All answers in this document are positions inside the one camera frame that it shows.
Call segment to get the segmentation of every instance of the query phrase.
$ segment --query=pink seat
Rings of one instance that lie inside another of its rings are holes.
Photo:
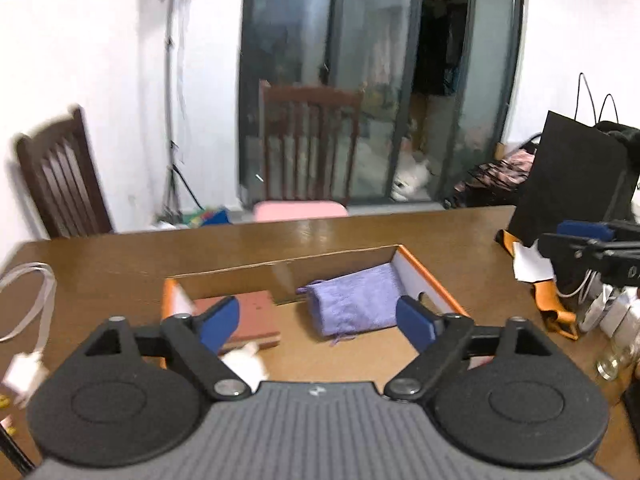
[[[254,221],[283,222],[311,218],[336,218],[348,216],[347,209],[337,202],[260,202],[254,206]]]

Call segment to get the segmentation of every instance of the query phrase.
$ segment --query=brown table top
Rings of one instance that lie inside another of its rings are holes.
[[[476,323],[502,325],[510,316],[525,316],[542,326],[529,286],[513,279],[510,257],[494,243],[495,232],[507,225],[512,210],[476,208],[30,242],[7,268],[40,261],[55,272],[56,310],[44,354],[50,370],[109,316],[123,314],[131,324],[158,320],[167,276],[391,244],[406,245]],[[2,291],[0,333],[14,327],[31,307],[39,281],[25,276]],[[15,353],[33,349],[37,328],[32,323],[16,339],[0,344],[0,370],[6,370]],[[552,338],[589,374],[606,344],[599,331],[578,342]],[[12,406],[0,415],[8,413],[15,420],[18,444],[38,457],[24,410]],[[616,480],[638,480],[640,459],[621,403],[611,410],[596,464]],[[19,478],[4,456],[0,478]]]

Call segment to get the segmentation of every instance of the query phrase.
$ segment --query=tripod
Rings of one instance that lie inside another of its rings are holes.
[[[199,209],[203,209],[194,195],[189,184],[175,165],[175,150],[178,147],[174,142],[174,120],[172,114],[171,96],[171,52],[174,47],[172,38],[172,28],[174,25],[175,0],[168,0],[168,10],[166,14],[166,34],[164,37],[164,121],[167,137],[168,164],[166,168],[166,187],[164,188],[164,200],[162,202],[163,218],[169,224],[179,224],[182,222],[182,211],[180,209],[180,199],[178,198],[178,187],[176,175],[180,178],[191,198]]]

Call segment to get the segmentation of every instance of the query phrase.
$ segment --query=rolled purple cloth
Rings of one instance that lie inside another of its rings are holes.
[[[391,264],[313,282],[306,293],[314,324],[323,336],[346,336],[396,324],[396,303],[405,294]]]

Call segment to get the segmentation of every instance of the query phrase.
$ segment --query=brown notebook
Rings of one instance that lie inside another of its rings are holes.
[[[202,314],[225,296],[195,300],[195,315]],[[275,304],[268,290],[235,294],[240,303],[238,328],[222,347],[222,351],[240,348],[255,341],[260,348],[276,346],[280,342],[280,330],[276,322]]]

